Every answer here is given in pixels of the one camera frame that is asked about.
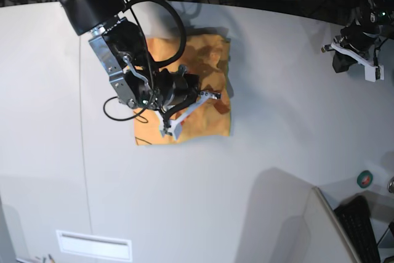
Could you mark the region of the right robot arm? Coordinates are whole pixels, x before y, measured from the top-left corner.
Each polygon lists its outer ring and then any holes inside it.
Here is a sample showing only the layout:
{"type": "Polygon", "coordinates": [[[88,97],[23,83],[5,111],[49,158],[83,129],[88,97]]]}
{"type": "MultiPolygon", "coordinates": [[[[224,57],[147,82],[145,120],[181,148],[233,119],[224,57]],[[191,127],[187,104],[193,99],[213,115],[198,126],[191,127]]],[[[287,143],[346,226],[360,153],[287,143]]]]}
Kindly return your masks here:
{"type": "Polygon", "coordinates": [[[91,33],[89,44],[103,65],[116,99],[131,109],[162,110],[167,114],[197,102],[201,89],[198,75],[184,66],[167,67],[185,52],[187,32],[176,10],[163,0],[57,0],[77,35],[91,33]],[[173,56],[156,61],[148,50],[139,22],[119,13],[152,2],[165,9],[179,30],[179,48],[173,56]]]}

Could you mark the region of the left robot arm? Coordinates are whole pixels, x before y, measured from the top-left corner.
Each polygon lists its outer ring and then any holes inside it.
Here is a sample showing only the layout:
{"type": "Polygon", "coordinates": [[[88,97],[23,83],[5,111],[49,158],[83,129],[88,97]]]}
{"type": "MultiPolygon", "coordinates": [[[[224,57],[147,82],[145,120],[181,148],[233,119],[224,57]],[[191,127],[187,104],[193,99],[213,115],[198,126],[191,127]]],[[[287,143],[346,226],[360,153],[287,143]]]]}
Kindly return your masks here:
{"type": "Polygon", "coordinates": [[[393,25],[393,0],[350,0],[354,17],[322,52],[333,52],[332,67],[336,73],[347,72],[352,65],[364,67],[366,81],[384,79],[379,62],[384,28],[393,25]]]}

